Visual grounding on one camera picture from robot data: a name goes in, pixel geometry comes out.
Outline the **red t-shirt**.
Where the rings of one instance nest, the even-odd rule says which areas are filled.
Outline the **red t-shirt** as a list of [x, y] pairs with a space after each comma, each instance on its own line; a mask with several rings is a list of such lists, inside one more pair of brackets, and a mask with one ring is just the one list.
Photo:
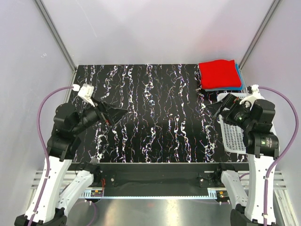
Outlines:
[[218, 59], [198, 64], [200, 85], [203, 89], [242, 88], [242, 81], [235, 60]]

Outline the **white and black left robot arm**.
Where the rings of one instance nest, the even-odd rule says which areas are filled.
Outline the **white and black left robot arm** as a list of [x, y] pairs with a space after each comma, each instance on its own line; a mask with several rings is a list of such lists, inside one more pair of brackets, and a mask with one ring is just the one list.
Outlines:
[[94, 101], [82, 112], [77, 112], [71, 103], [57, 107], [51, 137], [44, 144], [46, 157], [42, 177], [28, 210], [16, 217], [16, 226], [66, 224], [68, 214], [80, 195], [102, 180], [100, 167], [87, 163], [66, 189], [61, 190], [65, 174], [81, 143], [80, 133], [99, 122], [114, 126], [127, 112], [102, 101]]

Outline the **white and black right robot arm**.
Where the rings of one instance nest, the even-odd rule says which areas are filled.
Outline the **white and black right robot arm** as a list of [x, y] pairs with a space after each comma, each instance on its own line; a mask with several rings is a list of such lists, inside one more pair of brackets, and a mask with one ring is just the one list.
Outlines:
[[220, 164], [214, 173], [214, 182], [225, 186], [232, 210], [232, 226], [275, 226], [273, 207], [272, 163], [279, 157], [279, 139], [273, 131], [275, 105], [260, 94], [239, 97], [224, 93], [217, 100], [214, 114], [223, 123], [237, 126], [243, 131], [249, 165], [249, 191], [243, 188], [238, 171], [233, 166]]

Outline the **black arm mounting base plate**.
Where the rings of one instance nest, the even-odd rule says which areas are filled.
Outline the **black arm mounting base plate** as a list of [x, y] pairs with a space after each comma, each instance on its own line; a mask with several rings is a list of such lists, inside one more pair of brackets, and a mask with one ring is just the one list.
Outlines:
[[209, 180], [218, 167], [233, 167], [237, 171], [247, 170], [245, 163], [99, 163], [101, 176], [117, 174], [127, 181], [156, 181], [163, 179], [191, 179], [195, 177]]

